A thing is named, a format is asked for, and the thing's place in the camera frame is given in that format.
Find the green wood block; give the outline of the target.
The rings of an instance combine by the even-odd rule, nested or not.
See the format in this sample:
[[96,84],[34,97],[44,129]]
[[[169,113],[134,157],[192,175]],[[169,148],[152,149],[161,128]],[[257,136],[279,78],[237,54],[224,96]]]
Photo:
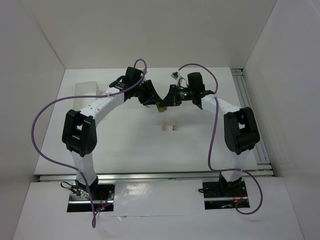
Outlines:
[[165,112],[167,110],[166,106],[164,106],[164,107],[160,106],[160,102],[157,102],[155,105],[156,105],[156,108],[157,108],[159,113],[163,113],[163,112]]

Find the white perforated box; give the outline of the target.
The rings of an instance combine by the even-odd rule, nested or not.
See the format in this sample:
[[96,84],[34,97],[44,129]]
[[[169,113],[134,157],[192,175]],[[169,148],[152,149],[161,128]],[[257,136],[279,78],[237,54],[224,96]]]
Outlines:
[[[75,96],[100,96],[100,88],[96,81],[80,82],[75,84]],[[73,100],[73,109],[76,111],[81,110],[93,103],[96,98],[75,98]]]

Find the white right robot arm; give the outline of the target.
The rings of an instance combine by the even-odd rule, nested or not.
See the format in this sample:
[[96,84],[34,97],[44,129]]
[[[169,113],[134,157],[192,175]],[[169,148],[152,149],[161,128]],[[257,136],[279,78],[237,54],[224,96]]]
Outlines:
[[177,107],[184,101],[191,101],[198,108],[214,114],[214,129],[218,126],[218,120],[222,121],[224,143],[231,155],[223,160],[224,166],[219,170],[218,189],[221,193],[235,190],[241,184],[249,152],[260,141],[253,110],[235,106],[219,98],[215,91],[207,90],[199,72],[188,74],[186,87],[181,86],[183,78],[178,72],[173,72],[171,77],[176,84],[170,85],[168,94],[159,106]]

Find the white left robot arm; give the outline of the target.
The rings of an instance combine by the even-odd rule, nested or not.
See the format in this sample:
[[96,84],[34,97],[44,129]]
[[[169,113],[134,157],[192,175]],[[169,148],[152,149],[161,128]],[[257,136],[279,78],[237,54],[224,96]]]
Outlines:
[[98,185],[93,164],[98,124],[128,99],[137,98],[144,106],[158,105],[162,101],[152,81],[145,79],[146,73],[146,69],[128,67],[125,75],[113,81],[93,103],[78,111],[71,109],[66,113],[62,142],[70,151],[77,168],[75,183],[78,188],[84,191],[90,189],[89,192],[93,193]]

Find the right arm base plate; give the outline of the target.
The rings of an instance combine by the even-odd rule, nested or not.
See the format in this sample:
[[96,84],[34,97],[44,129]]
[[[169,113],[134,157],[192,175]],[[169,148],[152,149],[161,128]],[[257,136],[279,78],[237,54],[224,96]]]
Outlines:
[[219,182],[203,182],[202,188],[198,190],[203,194],[204,207],[206,210],[249,208],[249,198],[244,181],[231,189],[222,190]]

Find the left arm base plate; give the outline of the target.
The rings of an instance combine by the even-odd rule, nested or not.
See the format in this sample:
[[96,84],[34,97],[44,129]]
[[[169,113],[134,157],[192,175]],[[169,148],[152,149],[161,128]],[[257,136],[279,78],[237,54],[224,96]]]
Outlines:
[[[91,202],[89,193],[78,187],[76,184],[67,184],[69,198],[67,204],[68,213],[91,212]],[[96,212],[112,212],[114,210],[115,184],[99,184],[94,193],[92,201]]]

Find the aluminium rail front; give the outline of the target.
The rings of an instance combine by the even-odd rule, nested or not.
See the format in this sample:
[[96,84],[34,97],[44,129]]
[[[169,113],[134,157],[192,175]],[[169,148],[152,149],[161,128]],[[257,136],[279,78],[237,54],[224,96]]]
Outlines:
[[[173,180],[173,179],[203,179],[218,178],[218,172],[171,172],[171,173],[128,173],[128,174],[98,174],[100,181],[116,180]],[[39,175],[41,182],[74,181],[76,176],[69,175]]]

